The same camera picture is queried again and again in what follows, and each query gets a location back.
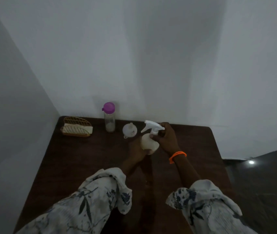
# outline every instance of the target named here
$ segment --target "sleeve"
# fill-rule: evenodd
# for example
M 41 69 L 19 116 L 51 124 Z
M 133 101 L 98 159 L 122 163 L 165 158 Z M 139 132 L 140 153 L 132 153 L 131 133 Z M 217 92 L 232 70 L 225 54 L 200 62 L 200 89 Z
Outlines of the sleeve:
M 241 222 L 239 206 L 209 180 L 198 180 L 189 189 L 179 188 L 166 204 L 182 210 L 194 234 L 256 234 Z
M 20 233 L 99 234 L 114 207 L 126 214 L 132 205 L 132 190 L 119 168 L 99 170 L 88 177 L 71 196 L 25 225 Z

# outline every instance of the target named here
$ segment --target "dark floor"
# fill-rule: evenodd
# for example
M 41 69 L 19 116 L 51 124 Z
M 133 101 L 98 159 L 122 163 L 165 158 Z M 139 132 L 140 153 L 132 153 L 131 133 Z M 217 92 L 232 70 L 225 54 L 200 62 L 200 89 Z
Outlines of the dark floor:
M 277 233 L 277 151 L 249 161 L 224 160 L 245 222 L 259 234 Z

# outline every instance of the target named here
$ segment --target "left hand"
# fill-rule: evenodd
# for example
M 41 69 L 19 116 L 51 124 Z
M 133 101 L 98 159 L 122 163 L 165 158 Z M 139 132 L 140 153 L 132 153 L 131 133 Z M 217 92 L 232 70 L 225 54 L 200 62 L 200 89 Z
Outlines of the left hand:
M 135 162 L 140 162 L 144 159 L 146 154 L 150 152 L 149 149 L 143 150 L 141 147 L 141 139 L 142 137 L 136 138 L 134 141 L 129 143 L 129 155 L 130 158 Z

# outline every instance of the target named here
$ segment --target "spray bottle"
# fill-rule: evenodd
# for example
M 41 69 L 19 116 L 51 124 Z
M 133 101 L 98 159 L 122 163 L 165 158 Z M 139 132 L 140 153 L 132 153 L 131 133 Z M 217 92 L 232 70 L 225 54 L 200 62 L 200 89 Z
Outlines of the spray bottle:
M 159 130 L 164 130 L 165 128 L 162 127 L 161 125 L 159 125 L 156 122 L 153 121 L 145 121 L 145 128 L 141 131 L 141 133 L 143 133 L 144 131 L 147 131 L 148 129 L 152 129 L 151 132 L 149 134 L 144 134 L 142 136 L 142 140 L 141 140 L 141 147 L 142 149 L 150 149 L 152 150 L 151 153 L 149 154 L 153 154 L 158 148 L 159 148 L 159 143 L 154 141 L 153 139 L 151 139 L 149 137 L 150 134 L 153 135 L 158 135 L 158 131 Z

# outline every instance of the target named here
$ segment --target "clear plastic bottle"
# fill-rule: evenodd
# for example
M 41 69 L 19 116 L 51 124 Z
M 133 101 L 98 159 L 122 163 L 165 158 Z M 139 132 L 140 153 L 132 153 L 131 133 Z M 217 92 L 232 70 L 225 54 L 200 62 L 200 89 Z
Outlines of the clear plastic bottle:
M 114 132 L 116 127 L 115 121 L 115 104 L 105 103 L 102 108 L 104 111 L 105 127 L 107 132 Z

